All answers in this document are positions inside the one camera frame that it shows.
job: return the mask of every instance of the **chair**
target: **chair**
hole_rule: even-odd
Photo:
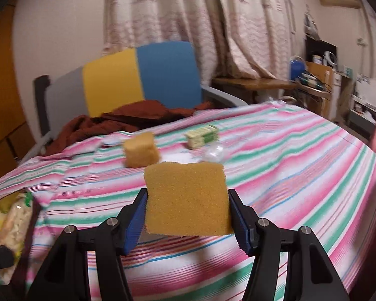
[[[58,78],[44,97],[39,104],[46,105],[46,113],[40,111],[39,118],[47,117],[50,131],[21,163],[36,156],[67,122],[81,114],[97,117],[144,99],[158,100],[168,108],[193,108],[203,97],[228,107],[247,105],[235,96],[201,85],[189,42],[153,43],[102,57]],[[36,99],[42,98],[42,94],[36,95]]]

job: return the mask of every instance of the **striped tablecloth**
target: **striped tablecloth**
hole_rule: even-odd
[[[291,105],[202,111],[151,131],[163,155],[197,157],[203,151],[188,151],[184,133],[204,123],[220,129],[228,188],[279,227],[310,226],[345,287],[351,288],[376,227],[376,154],[335,124]],[[34,158],[0,179],[0,198],[27,187],[43,206],[28,284],[66,225],[97,226],[145,187],[143,169],[123,166],[119,144],[133,135],[93,137],[61,154]],[[276,300],[284,294],[286,254],[280,260]],[[167,237],[145,232],[137,248],[123,258],[135,300],[241,300],[252,262],[233,235]],[[93,252],[88,267],[92,299],[98,300]]]

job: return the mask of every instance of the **plastic food bag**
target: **plastic food bag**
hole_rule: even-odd
[[[0,246],[4,245],[14,253],[14,265],[0,269],[0,284],[10,283],[24,247],[28,226],[32,217],[32,195],[20,193],[12,204],[0,230]]]

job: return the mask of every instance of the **red-brown blanket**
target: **red-brown blanket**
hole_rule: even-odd
[[[121,106],[100,117],[80,115],[67,123],[57,139],[46,149],[45,156],[60,153],[73,143],[96,135],[116,131],[134,132],[190,117],[195,111],[213,109],[211,102],[204,102],[193,109],[168,109],[158,101],[141,101]]]

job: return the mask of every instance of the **silver pin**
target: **silver pin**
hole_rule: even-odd
[[[118,223],[118,219],[115,218],[115,217],[110,217],[107,221],[106,221],[107,225],[110,225],[110,226],[114,226]]]
[[[302,231],[302,233],[305,233],[305,234],[311,234],[311,232],[312,232],[311,228],[309,228],[307,226],[302,226],[301,231]]]
[[[72,233],[75,230],[75,226],[73,225],[68,225],[64,228],[65,233]]]
[[[258,224],[260,226],[268,226],[269,225],[269,221],[267,219],[265,219],[265,218],[259,218]]]

